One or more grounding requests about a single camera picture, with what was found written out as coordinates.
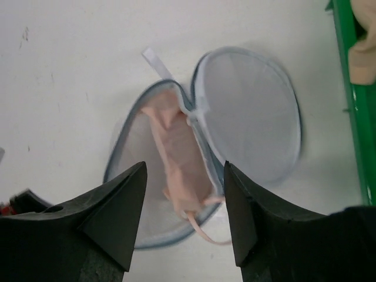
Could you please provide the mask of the pink bra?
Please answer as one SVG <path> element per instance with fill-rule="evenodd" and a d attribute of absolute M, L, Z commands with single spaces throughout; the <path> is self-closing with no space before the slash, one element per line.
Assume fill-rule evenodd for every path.
<path fill-rule="evenodd" d="M 225 202 L 212 196 L 213 184 L 193 133 L 182 112 L 174 89 L 162 90 L 141 109 L 149 118 L 153 138 L 164 164 L 164 195 L 172 202 L 175 213 L 189 221 L 197 234 L 211 244 L 225 246 L 228 241 L 212 240 L 196 221 L 207 206 Z"/>

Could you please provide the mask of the mesh laundry bag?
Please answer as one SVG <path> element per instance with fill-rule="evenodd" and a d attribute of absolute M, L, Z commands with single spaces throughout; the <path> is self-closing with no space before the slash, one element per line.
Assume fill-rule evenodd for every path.
<path fill-rule="evenodd" d="M 162 90 L 174 89 L 199 145 L 212 196 L 224 197 L 224 165 L 234 164 L 262 186 L 281 183 L 294 169 L 301 149 L 300 111 L 293 86 L 271 59 L 238 47 L 223 47 L 198 61 L 190 86 L 176 81 L 152 49 L 142 53 L 160 80 L 135 101 L 114 142 L 104 181 L 136 162 L 147 166 L 147 185 L 136 250 L 180 243 L 197 233 L 181 219 L 164 194 L 166 174 L 149 118 L 141 109 Z M 201 227 L 221 205 L 205 207 Z"/>

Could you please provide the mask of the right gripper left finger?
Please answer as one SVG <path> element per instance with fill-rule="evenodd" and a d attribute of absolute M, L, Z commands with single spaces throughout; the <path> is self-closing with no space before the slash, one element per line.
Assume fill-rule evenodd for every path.
<path fill-rule="evenodd" d="M 2 281 L 122 281 L 147 184 L 145 162 L 40 213 L 1 216 Z"/>

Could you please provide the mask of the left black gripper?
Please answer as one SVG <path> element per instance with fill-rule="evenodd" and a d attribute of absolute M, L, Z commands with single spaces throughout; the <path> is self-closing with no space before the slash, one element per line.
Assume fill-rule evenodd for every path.
<path fill-rule="evenodd" d="M 1 202 L 1 216 L 12 216 L 23 213 L 40 213 L 52 205 L 40 198 L 30 189 L 26 189 L 14 196 L 8 202 Z"/>

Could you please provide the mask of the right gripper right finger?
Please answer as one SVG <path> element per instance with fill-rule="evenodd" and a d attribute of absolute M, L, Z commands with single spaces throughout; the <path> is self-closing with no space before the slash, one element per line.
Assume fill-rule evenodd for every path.
<path fill-rule="evenodd" d="M 224 166 L 234 259 L 244 281 L 374 281 L 375 207 L 323 215 Z"/>

